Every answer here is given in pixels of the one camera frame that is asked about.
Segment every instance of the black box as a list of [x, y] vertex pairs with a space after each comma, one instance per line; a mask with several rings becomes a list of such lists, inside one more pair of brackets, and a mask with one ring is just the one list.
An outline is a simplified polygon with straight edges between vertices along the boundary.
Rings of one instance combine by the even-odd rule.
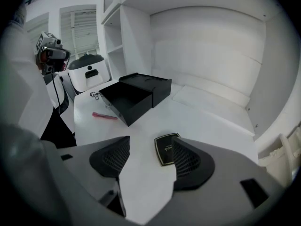
[[130, 126], [170, 95], [171, 80], [133, 73], [99, 92], [104, 102]]
[[170, 95], [171, 80], [133, 73], [120, 77], [119, 82], [144, 89], [152, 93], [152, 108], [155, 108], [162, 100]]
[[127, 125], [132, 125], [151, 109], [152, 94], [122, 82], [99, 91], [103, 101]]

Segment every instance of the pink pen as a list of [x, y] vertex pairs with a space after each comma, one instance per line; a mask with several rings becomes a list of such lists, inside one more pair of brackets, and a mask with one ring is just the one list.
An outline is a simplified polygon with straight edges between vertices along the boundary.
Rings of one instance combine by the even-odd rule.
[[96, 113], [96, 112], [93, 112], [92, 115], [94, 117], [103, 117], [103, 118], [106, 118], [106, 119], [117, 120], [117, 117], [115, 117], [115, 116], [103, 115], [103, 114], [99, 114], [99, 113]]

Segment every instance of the white device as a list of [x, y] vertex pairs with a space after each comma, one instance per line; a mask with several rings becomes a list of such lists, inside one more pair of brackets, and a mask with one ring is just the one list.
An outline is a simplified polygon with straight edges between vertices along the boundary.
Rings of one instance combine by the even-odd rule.
[[44, 76], [44, 81], [46, 83], [47, 91], [53, 107], [57, 110], [58, 113], [60, 113], [60, 117], [69, 128], [71, 133], [74, 133], [74, 104], [62, 84], [60, 76], [58, 75], [58, 73], [54, 73], [52, 79], [51, 74], [48, 74]]
[[105, 60], [101, 55], [85, 55], [72, 61], [67, 69], [77, 95], [110, 80]]

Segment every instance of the cable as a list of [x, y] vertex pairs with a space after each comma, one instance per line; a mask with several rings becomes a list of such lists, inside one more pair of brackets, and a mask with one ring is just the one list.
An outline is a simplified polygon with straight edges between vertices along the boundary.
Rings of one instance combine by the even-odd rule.
[[52, 82], [53, 82], [53, 86], [55, 88], [55, 93], [56, 93], [56, 97], [57, 97], [57, 101], [58, 101], [58, 115], [61, 114], [61, 104], [60, 104], [60, 99], [58, 98], [58, 94], [57, 94], [57, 91], [56, 91], [56, 87], [55, 87], [55, 80], [53, 79], [53, 73], [51, 73], [51, 77], [52, 77]]
[[90, 96], [91, 97], [95, 97], [95, 100], [99, 99], [98, 95], [100, 95], [101, 97], [103, 97], [103, 95], [101, 93], [96, 93], [96, 92], [91, 92], [90, 93]]

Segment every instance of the box lid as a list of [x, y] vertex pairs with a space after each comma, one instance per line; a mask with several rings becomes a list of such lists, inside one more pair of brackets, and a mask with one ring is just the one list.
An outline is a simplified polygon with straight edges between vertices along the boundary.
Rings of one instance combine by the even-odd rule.
[[152, 92], [155, 88], [162, 86], [162, 84], [165, 84], [168, 80], [155, 76], [133, 73], [120, 77], [119, 81]]

